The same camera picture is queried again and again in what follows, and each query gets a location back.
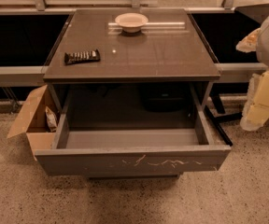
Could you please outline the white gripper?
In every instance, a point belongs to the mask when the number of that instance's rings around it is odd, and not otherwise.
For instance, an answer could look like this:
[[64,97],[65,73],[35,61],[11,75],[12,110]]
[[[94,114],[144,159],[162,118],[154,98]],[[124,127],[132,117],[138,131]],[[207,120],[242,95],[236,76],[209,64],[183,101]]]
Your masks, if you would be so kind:
[[[249,53],[256,50],[261,29],[255,29],[236,45],[236,49]],[[245,131],[256,131],[269,119],[269,71],[254,74],[248,85],[247,102],[243,108],[240,126]]]

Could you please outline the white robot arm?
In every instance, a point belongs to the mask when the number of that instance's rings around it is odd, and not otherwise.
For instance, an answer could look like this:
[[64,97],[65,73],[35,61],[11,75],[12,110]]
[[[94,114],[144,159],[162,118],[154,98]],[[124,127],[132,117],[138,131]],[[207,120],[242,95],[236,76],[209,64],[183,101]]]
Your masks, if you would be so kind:
[[245,36],[235,48],[245,53],[255,51],[257,60],[268,66],[261,75],[252,75],[240,120],[243,130],[257,131],[269,120],[269,16],[260,28]]

